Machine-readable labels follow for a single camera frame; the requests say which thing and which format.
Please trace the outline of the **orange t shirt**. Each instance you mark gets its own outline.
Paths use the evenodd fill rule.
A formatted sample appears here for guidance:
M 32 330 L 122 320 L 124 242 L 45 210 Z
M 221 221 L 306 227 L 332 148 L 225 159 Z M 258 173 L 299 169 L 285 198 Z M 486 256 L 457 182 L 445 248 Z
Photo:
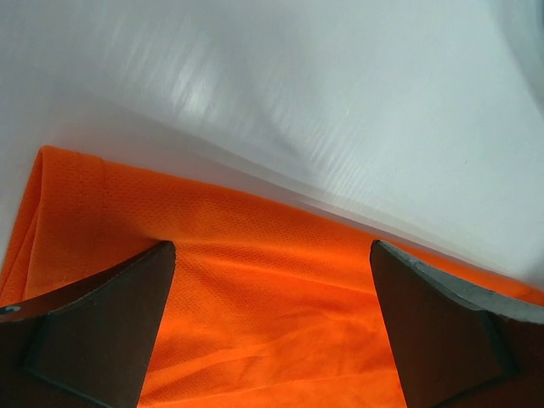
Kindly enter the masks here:
M 543 308 L 541 291 L 255 195 L 44 146 L 1 309 L 168 241 L 173 281 L 135 407 L 409 407 L 374 285 L 385 241 Z

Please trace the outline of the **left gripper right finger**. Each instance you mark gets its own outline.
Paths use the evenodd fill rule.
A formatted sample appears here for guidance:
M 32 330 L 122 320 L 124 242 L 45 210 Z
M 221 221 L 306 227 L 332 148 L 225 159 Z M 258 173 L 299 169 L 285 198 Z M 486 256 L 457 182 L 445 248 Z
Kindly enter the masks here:
M 543 308 L 374 241 L 371 272 L 409 407 L 541 407 Z

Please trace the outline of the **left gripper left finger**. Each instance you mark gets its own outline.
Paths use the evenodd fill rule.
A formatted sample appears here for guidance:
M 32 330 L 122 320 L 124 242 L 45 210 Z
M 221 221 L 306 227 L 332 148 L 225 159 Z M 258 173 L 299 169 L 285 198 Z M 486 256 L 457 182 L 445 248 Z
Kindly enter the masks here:
M 135 407 L 170 291 L 163 241 L 1 309 L 3 407 Z

